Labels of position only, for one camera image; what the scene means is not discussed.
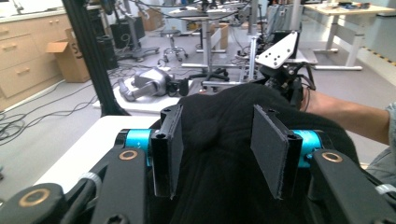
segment cardboard box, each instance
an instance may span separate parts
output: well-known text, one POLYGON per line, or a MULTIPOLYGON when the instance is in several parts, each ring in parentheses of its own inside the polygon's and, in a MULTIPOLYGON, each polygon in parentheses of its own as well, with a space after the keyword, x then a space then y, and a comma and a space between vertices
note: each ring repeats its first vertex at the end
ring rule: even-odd
MULTIPOLYGON (((221 39, 219 41, 220 48, 227 49, 228 48, 228 23, 219 23, 219 28, 221 31, 221 35, 220 35, 221 39)), ((210 34, 213 35, 214 33, 215 33, 215 24, 212 24, 210 26, 210 34)))
POLYGON ((145 31, 153 31, 163 26, 163 14, 160 13, 159 8, 149 8, 146 12, 149 15, 148 20, 144 17, 143 13, 139 11, 138 15, 142 18, 145 31))
POLYGON ((72 29, 66 29, 67 39, 51 42, 47 52, 54 53, 66 82, 86 82, 90 79, 87 65, 78 49, 72 29))

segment chair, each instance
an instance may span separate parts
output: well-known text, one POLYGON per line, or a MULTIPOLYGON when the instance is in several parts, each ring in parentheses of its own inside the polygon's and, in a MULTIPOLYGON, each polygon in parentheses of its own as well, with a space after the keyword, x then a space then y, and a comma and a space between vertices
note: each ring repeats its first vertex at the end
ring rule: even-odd
POLYGON ((165 49, 163 51, 163 60, 166 63, 169 63, 168 54, 171 54, 171 53, 175 53, 179 62, 183 61, 183 59, 180 58, 180 56, 178 55, 180 52, 184 52, 184 57, 186 57, 186 58, 189 57, 189 55, 186 53, 186 50, 184 50, 183 48, 175 47, 175 40, 173 37, 178 36, 180 34, 181 34, 181 32, 179 30, 163 30, 163 31, 161 31, 161 37, 168 37, 171 41, 171 48, 165 49))

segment black fabric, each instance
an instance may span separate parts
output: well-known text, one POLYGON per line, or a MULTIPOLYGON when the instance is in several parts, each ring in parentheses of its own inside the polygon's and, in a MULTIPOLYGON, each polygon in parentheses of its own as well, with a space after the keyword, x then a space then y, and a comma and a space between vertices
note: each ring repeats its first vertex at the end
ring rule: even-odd
MULTIPOLYGON (((322 130, 336 149, 358 157, 346 132, 334 122, 298 111, 276 91, 244 84, 216 95, 182 98, 185 151, 177 196, 150 197, 152 223, 298 223, 301 198, 275 201, 250 149, 253 105, 270 107, 290 130, 322 130)), ((302 171, 299 175, 308 175, 302 171)), ((303 193, 306 183, 299 184, 303 193)))

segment wooden cabinet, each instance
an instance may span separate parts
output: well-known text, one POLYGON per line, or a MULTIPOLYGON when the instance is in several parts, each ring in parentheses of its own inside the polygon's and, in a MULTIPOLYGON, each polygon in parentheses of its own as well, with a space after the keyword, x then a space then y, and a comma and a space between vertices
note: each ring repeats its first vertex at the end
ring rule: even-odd
POLYGON ((66 39, 64 30, 70 28, 70 23, 62 15, 31 19, 26 21, 26 26, 40 53, 45 53, 49 42, 66 39))
POLYGON ((70 27, 66 14, 0 22, 0 111, 63 79, 46 48, 70 27))

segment floor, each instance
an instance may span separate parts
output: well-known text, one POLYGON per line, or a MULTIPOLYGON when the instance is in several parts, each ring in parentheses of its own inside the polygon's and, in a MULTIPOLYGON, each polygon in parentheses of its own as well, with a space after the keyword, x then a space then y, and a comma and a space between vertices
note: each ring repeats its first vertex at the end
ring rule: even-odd
MULTIPOLYGON (((300 38, 300 48, 320 48, 324 46, 328 28, 308 17, 303 17, 303 31, 300 38)), ((177 46, 184 48, 190 55, 185 63, 202 61, 202 54, 195 53, 199 44, 198 36, 180 36, 176 38, 177 46)), ((215 54, 214 63, 234 62, 235 53, 248 46, 246 30, 230 28, 229 47, 227 53, 215 54)), ((147 33, 142 40, 144 47, 160 47, 165 49, 169 42, 159 37, 158 31, 147 33)), ((318 55, 320 63, 342 63, 346 52, 340 50, 334 55, 318 55)), ((109 78, 116 83, 120 77, 128 78, 134 74, 148 71, 148 67, 157 66, 162 55, 151 55, 142 63, 120 62, 120 68, 109 71, 109 78)), ((182 69, 180 62, 170 57, 170 74, 176 78, 185 77, 200 72, 199 69, 182 69)), ((393 102, 396 86, 391 84, 381 72, 368 66, 368 63, 358 61, 363 66, 362 71, 315 71, 314 78, 318 90, 345 100, 384 108, 393 102)), ((388 66, 384 61, 377 65, 388 66)), ((238 69, 229 70, 232 81, 239 78, 238 69)), ((192 83, 190 94, 201 89, 199 80, 192 83)), ((99 118, 101 110, 92 104, 97 100, 92 83, 61 82, 30 100, 30 103, 10 108, 0 114, 0 121, 8 122, 14 119, 22 121, 15 123, 15 129, 23 128, 23 132, 12 140, 0 141, 0 164, 4 166, 2 174, 5 178, 0 182, 0 199, 9 197, 34 184, 53 163, 55 163, 99 118)), ((376 154, 386 146, 351 133, 356 144, 361 162, 370 162, 376 154)))

